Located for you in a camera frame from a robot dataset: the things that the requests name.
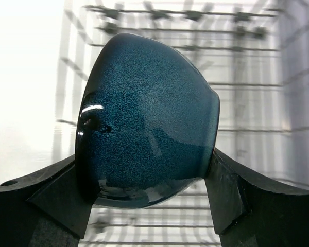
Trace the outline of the blue bowl with tan interior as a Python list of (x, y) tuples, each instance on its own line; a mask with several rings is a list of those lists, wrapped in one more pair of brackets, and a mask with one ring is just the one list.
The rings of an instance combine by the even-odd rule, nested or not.
[(75, 155), (96, 205), (159, 204), (208, 173), (220, 102), (180, 52), (120, 33), (100, 52), (84, 90)]

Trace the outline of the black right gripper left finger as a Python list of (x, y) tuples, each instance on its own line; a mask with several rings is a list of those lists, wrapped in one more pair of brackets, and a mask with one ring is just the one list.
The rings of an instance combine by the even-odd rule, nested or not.
[(90, 165), (72, 155), (0, 185), (0, 246), (78, 246), (96, 198)]

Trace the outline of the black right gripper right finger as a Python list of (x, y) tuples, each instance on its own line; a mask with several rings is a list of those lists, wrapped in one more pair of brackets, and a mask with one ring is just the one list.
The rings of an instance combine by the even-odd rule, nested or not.
[(205, 184), (222, 246), (309, 246), (309, 190), (270, 179), (218, 149)]

